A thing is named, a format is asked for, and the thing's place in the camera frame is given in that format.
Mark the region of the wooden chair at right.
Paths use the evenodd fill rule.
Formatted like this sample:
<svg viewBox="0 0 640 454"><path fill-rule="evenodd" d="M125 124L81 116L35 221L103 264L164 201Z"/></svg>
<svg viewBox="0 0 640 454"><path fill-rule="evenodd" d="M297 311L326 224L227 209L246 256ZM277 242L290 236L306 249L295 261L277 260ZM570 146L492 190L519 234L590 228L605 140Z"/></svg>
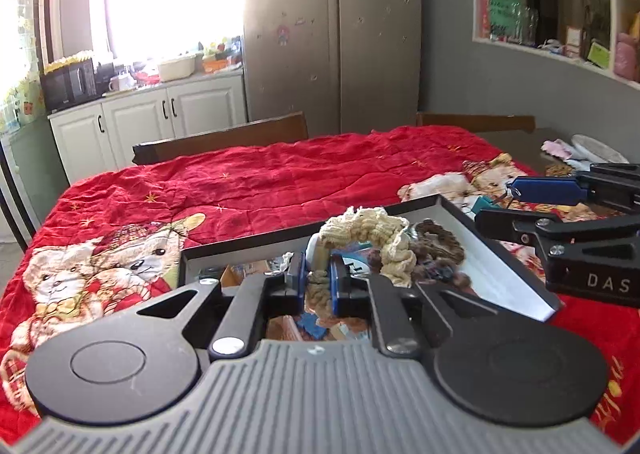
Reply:
<svg viewBox="0 0 640 454"><path fill-rule="evenodd" d="M469 115L469 114L433 114L420 111L416 114L416 125L449 125L465 129L471 133L524 131L532 133L536 130L536 120L533 116L500 116L500 115Z"/></svg>

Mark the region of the wooden bead trivet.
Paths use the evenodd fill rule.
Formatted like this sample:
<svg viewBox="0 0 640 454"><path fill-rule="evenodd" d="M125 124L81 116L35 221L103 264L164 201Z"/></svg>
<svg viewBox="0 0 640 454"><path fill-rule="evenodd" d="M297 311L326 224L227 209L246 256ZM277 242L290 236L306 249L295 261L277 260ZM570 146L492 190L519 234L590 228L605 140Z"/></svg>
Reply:
<svg viewBox="0 0 640 454"><path fill-rule="evenodd" d="M552 163L544 169L546 177L567 177L574 172L574 169L566 163Z"/></svg>

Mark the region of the white mug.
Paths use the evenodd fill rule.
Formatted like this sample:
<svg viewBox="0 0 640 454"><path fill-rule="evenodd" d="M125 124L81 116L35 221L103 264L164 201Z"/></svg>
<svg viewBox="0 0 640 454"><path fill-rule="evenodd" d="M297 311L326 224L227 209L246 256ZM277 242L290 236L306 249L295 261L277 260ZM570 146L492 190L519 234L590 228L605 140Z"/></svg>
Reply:
<svg viewBox="0 0 640 454"><path fill-rule="evenodd" d="M119 73L117 76L112 76L110 82L108 82L108 91L111 93L130 91L137 85L136 79L129 72Z"/></svg>

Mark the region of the white plastic basin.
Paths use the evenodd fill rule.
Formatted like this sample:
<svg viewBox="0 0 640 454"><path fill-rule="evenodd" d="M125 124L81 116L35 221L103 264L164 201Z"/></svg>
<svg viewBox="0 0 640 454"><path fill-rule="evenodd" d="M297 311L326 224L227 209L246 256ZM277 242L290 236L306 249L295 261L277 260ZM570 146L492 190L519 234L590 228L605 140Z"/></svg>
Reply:
<svg viewBox="0 0 640 454"><path fill-rule="evenodd" d="M182 55L163 60L157 65L160 81L170 82L189 78L195 72L195 55Z"/></svg>

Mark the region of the red quilted blanket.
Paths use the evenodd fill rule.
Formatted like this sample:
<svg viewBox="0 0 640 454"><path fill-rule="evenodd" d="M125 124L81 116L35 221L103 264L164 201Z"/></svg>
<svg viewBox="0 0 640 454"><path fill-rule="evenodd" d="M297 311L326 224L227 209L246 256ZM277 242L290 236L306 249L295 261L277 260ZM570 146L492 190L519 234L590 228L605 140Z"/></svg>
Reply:
<svg viewBox="0 0 640 454"><path fill-rule="evenodd" d="M440 281L396 287L420 341L358 317L268 321L209 359L238 287L184 249L441 195L557 296L538 322ZM68 188L1 300L6 453L634 453L639 169L536 177L458 128L235 147Z"/></svg>

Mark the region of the white plate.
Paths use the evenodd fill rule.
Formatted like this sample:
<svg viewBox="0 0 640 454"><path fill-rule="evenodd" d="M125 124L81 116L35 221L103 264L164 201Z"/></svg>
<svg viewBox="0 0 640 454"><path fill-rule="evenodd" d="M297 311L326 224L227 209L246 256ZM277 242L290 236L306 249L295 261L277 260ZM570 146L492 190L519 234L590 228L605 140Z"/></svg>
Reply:
<svg viewBox="0 0 640 454"><path fill-rule="evenodd" d="M592 162L620 163L621 165L628 163L628 159L619 151L593 137L575 134L570 141L573 147Z"/></svg>

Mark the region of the cream knitted scrunchie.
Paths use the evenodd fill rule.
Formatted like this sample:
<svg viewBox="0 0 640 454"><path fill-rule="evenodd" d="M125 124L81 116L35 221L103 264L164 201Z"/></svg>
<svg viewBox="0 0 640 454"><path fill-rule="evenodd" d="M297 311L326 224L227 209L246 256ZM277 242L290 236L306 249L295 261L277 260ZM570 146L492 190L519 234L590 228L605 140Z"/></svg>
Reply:
<svg viewBox="0 0 640 454"><path fill-rule="evenodd" d="M408 227L407 219L393 217L381 207L349 207L343 214L329 218L307 244L306 307L320 318L334 318L329 258L333 250L345 250L352 244L370 244L381 252L381 274L395 287L408 288L416 266L416 255L409 246Z"/></svg>

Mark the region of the black microwave oven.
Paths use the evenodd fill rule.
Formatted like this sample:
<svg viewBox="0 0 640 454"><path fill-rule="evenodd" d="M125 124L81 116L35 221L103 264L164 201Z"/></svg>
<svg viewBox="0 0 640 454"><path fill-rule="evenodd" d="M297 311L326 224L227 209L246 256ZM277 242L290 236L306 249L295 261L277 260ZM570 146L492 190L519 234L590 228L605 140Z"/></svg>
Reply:
<svg viewBox="0 0 640 454"><path fill-rule="evenodd" d="M92 102L99 97L91 59L72 62L40 78L48 114Z"/></svg>

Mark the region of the brown paper pyramid packet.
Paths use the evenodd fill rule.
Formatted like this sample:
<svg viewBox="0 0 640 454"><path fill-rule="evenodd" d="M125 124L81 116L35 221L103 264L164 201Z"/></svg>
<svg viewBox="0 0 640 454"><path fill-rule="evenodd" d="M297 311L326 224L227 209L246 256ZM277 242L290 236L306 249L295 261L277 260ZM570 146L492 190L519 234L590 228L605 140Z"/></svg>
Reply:
<svg viewBox="0 0 640 454"><path fill-rule="evenodd" d="M224 288L238 287L244 279L244 269L242 265L227 265L222 272L220 282Z"/></svg>

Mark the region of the white kitchen cabinet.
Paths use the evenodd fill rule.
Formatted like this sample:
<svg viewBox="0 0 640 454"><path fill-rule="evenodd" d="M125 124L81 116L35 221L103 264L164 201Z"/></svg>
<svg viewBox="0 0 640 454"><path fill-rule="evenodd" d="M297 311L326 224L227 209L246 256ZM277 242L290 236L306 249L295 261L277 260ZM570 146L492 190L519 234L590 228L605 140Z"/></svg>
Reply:
<svg viewBox="0 0 640 454"><path fill-rule="evenodd" d="M244 72L213 74L126 91L49 116L70 183L132 165L138 144L198 135L247 122Z"/></svg>

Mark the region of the beige double-door refrigerator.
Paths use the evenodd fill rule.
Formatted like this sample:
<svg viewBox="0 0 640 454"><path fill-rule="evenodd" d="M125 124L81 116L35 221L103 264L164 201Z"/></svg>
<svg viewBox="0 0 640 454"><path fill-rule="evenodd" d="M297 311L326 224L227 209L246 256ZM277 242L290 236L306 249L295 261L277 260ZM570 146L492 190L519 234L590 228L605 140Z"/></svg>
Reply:
<svg viewBox="0 0 640 454"><path fill-rule="evenodd" d="M304 114L310 135L411 125L422 0L245 0L250 120Z"/></svg>

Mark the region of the pink cloth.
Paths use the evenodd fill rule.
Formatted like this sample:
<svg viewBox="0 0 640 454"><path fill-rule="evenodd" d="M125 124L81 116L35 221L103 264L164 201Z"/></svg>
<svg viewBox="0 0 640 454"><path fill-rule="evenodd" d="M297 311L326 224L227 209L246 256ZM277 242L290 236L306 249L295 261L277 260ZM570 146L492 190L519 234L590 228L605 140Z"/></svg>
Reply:
<svg viewBox="0 0 640 454"><path fill-rule="evenodd" d="M562 140L546 140L540 149L543 153L561 161L574 158L575 149Z"/></svg>

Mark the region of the blue binder clip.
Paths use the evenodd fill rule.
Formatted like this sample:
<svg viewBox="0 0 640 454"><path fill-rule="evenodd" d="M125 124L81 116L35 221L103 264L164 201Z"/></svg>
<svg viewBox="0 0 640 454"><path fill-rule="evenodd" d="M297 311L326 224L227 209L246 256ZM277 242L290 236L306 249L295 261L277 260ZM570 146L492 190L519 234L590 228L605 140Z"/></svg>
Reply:
<svg viewBox="0 0 640 454"><path fill-rule="evenodd" d="M304 313L300 315L299 319L296 321L296 325L314 340L322 340L328 332L326 327L322 327L318 324L318 317L312 313Z"/></svg>

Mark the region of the brown braided scrunchie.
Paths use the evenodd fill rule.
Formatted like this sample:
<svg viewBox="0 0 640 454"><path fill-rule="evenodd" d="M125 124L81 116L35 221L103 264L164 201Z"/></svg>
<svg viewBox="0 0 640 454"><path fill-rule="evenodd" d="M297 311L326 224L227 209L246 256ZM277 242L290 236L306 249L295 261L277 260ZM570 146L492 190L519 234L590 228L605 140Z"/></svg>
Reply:
<svg viewBox="0 0 640 454"><path fill-rule="evenodd" d="M412 227L411 250L419 261L444 259L459 265L465 259L465 251L454 233L431 219Z"/></svg>

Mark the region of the black shallow box tray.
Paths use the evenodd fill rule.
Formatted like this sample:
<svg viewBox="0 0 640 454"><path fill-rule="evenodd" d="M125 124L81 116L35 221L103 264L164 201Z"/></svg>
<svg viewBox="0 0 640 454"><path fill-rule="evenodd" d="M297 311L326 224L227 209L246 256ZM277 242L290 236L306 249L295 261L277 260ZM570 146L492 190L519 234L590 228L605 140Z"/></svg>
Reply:
<svg viewBox="0 0 640 454"><path fill-rule="evenodd" d="M477 297L515 313L546 322L561 309L560 299L514 258L502 244L481 237L474 221L441 195L387 206L386 212L411 223L431 219L452 232L465 251L461 270L470 275ZM178 285L198 281L201 272L228 264L253 262L302 251L323 225L321 221L253 236L218 241L183 250Z"/></svg>

